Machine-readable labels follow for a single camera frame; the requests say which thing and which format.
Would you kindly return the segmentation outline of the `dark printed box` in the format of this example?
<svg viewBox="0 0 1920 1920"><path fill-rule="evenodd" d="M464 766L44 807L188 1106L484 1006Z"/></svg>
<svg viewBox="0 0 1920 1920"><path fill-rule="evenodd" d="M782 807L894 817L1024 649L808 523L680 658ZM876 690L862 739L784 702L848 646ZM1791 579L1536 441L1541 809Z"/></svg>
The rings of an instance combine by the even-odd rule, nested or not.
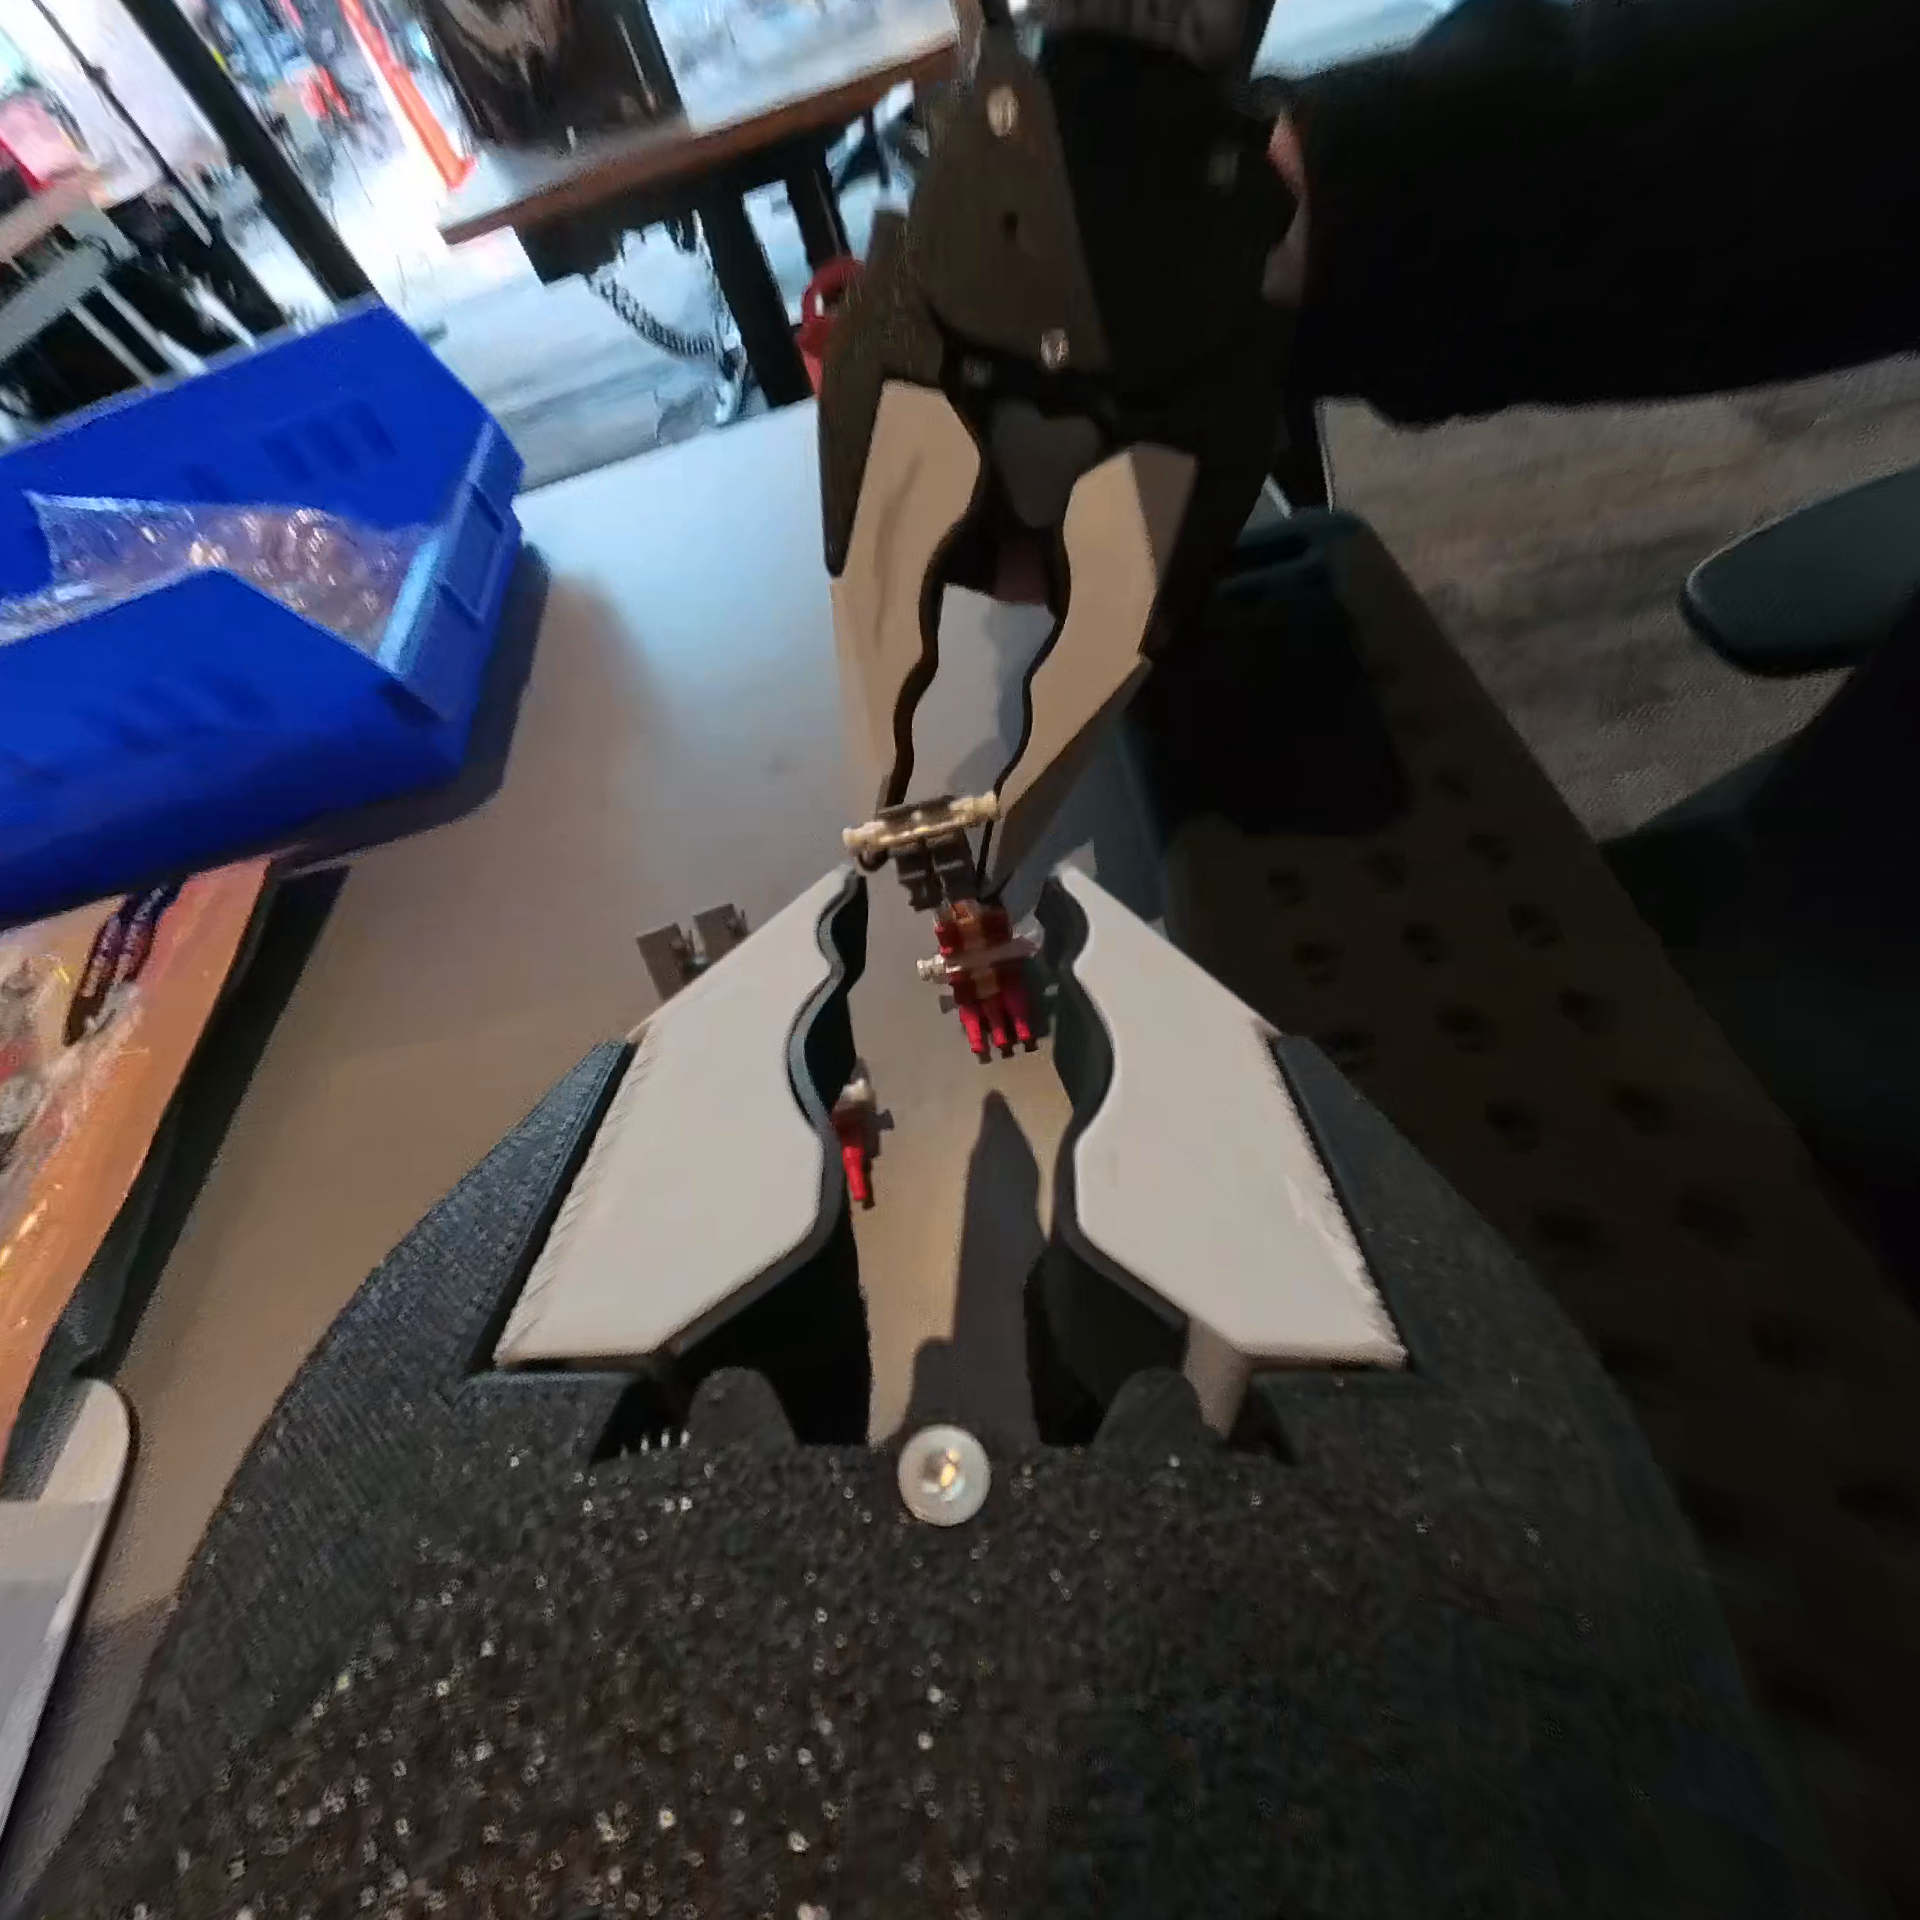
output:
<svg viewBox="0 0 1920 1920"><path fill-rule="evenodd" d="M680 110L645 2L413 2L413 14L486 147L557 148Z"/></svg>

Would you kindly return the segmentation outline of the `blue plastic bin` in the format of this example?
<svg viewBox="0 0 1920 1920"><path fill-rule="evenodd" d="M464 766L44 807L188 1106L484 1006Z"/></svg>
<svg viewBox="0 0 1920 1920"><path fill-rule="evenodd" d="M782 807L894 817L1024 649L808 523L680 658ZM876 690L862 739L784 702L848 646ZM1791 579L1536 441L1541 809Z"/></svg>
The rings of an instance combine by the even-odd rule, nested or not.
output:
<svg viewBox="0 0 1920 1920"><path fill-rule="evenodd" d="M373 303L7 448L7 602L54 582L56 497L316 511L420 546L368 652L223 568L4 640L4 924L480 796L543 598L518 484L489 410Z"/></svg>

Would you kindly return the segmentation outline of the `black dimpled plastic panel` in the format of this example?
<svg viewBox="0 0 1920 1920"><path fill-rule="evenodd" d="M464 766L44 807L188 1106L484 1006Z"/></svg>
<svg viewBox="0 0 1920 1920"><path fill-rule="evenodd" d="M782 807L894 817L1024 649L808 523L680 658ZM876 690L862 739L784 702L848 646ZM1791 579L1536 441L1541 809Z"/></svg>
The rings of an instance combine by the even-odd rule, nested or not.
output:
<svg viewBox="0 0 1920 1920"><path fill-rule="evenodd" d="M1914 1315L1785 1113L1360 519L1241 536L1135 720L1170 937L1578 1327L1840 1878L1914 1915Z"/></svg>

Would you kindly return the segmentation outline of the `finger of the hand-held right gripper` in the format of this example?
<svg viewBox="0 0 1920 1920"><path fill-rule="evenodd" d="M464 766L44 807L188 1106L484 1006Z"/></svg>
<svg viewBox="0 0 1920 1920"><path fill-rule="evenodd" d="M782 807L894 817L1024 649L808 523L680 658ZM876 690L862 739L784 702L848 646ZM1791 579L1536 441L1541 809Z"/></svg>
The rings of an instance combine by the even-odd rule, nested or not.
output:
<svg viewBox="0 0 1920 1920"><path fill-rule="evenodd" d="M982 874L1015 874L1033 856L1145 680L1192 474L1184 451L1121 448L1071 484L1058 540L1064 609L1024 676L1024 734L994 787Z"/></svg>
<svg viewBox="0 0 1920 1920"><path fill-rule="evenodd" d="M980 448L936 388L879 386L848 551L830 584L831 640L866 814L904 800L914 724L938 668L943 564L980 492Z"/></svg>

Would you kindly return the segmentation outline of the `orange toy parts bag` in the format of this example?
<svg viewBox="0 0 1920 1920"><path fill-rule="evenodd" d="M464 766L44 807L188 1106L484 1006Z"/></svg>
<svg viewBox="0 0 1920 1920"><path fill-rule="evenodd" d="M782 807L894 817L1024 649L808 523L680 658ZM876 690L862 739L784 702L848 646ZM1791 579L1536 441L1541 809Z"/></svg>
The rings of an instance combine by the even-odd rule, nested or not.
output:
<svg viewBox="0 0 1920 1920"><path fill-rule="evenodd" d="M2 936L2 1435L271 898L271 859Z"/></svg>

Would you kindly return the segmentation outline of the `red tote bag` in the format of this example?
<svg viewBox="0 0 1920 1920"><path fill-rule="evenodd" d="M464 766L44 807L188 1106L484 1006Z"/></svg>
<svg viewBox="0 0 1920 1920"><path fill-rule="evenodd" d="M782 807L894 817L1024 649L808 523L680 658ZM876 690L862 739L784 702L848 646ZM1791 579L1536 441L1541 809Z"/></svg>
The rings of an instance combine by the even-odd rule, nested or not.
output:
<svg viewBox="0 0 1920 1920"><path fill-rule="evenodd" d="M825 360L833 328L862 274L863 264L856 256L838 255L814 270L801 290L796 347L814 398L817 398L825 382Z"/></svg>

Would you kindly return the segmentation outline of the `black metal rack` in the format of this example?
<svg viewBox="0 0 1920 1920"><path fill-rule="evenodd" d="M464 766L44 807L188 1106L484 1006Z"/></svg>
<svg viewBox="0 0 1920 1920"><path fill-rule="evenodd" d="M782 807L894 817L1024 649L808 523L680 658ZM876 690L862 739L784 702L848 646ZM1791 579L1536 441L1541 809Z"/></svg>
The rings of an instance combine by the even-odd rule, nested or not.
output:
<svg viewBox="0 0 1920 1920"><path fill-rule="evenodd" d="M373 279L177 2L125 2L125 9L228 158L254 180L271 225L318 288L335 304L373 299Z"/></svg>

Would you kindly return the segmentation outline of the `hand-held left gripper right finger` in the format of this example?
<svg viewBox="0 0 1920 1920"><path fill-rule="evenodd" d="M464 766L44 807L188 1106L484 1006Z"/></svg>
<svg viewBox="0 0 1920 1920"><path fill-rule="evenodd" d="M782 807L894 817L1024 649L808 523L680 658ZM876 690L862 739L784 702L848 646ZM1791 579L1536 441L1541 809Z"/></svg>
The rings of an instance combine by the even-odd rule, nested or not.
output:
<svg viewBox="0 0 1920 1920"><path fill-rule="evenodd" d="M1176 1328L1189 1378L1405 1369L1278 1030L1086 871L1046 878L1042 928L1055 1246Z"/></svg>

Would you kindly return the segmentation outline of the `grey-topped red yellow toy assembly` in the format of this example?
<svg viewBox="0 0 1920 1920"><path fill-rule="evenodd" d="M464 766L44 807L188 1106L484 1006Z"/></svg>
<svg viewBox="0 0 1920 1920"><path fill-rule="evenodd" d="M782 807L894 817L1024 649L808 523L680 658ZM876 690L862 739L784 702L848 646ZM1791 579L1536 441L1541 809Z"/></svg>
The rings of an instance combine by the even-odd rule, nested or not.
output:
<svg viewBox="0 0 1920 1920"><path fill-rule="evenodd" d="M1034 1049L1028 963L1037 944L985 895L974 839L992 839L999 799L941 796L900 803L840 832L863 871L892 868L909 905L930 919L934 953L916 963L941 990L980 1063Z"/></svg>

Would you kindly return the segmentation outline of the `person's right hand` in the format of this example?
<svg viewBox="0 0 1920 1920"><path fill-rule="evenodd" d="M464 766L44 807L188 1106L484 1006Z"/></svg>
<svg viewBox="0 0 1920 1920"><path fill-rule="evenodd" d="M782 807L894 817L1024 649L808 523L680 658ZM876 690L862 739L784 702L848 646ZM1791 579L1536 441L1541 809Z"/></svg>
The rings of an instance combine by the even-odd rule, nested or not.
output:
<svg viewBox="0 0 1920 1920"><path fill-rule="evenodd" d="M1303 130L1292 110L1280 110L1265 140L1265 156L1285 186L1286 226L1263 264L1263 298L1303 312L1312 250L1312 180Z"/></svg>

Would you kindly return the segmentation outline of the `wooden desk with black legs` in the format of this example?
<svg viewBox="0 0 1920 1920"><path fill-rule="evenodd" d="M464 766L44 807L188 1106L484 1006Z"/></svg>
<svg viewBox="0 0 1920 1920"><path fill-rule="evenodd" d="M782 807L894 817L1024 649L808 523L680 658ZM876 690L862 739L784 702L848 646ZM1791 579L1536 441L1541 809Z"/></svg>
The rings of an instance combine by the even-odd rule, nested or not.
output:
<svg viewBox="0 0 1920 1920"><path fill-rule="evenodd" d="M764 398L775 410L808 401L796 322L748 199L767 186L784 191L810 272L845 255L831 144L898 87L950 81L959 40L946 8L892 9L772 78L711 86L649 129L593 136L566 151L481 148L440 209L439 238L454 250L513 234L551 283L609 265L626 234L692 217Z"/></svg>

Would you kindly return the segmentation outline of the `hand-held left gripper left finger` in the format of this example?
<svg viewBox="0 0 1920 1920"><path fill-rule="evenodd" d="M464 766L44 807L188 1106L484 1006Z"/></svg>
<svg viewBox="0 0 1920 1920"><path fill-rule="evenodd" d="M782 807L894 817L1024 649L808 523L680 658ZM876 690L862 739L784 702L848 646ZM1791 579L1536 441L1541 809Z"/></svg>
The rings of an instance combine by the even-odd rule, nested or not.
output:
<svg viewBox="0 0 1920 1920"><path fill-rule="evenodd" d="M639 1025L496 1369L680 1360L825 1251L866 944L866 881L830 868Z"/></svg>

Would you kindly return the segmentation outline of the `orange traffic cone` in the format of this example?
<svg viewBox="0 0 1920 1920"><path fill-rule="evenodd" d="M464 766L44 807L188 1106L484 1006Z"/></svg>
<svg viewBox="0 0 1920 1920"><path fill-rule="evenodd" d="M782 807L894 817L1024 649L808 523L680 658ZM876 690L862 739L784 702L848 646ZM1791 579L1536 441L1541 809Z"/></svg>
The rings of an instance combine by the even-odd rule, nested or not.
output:
<svg viewBox="0 0 1920 1920"><path fill-rule="evenodd" d="M447 195L473 175L464 113L412 6L340 2L338 12L382 102Z"/></svg>

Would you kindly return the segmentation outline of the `clear plastic bag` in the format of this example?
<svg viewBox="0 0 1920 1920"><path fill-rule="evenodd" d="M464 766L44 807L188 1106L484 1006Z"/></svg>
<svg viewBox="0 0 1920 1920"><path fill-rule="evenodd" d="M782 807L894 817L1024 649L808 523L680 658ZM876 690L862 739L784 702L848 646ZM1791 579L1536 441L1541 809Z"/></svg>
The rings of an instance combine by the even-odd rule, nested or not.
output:
<svg viewBox="0 0 1920 1920"><path fill-rule="evenodd" d="M429 526L384 529L276 504L63 495L29 495L29 504L50 579L4 599L2 642L221 576L377 657L440 546Z"/></svg>

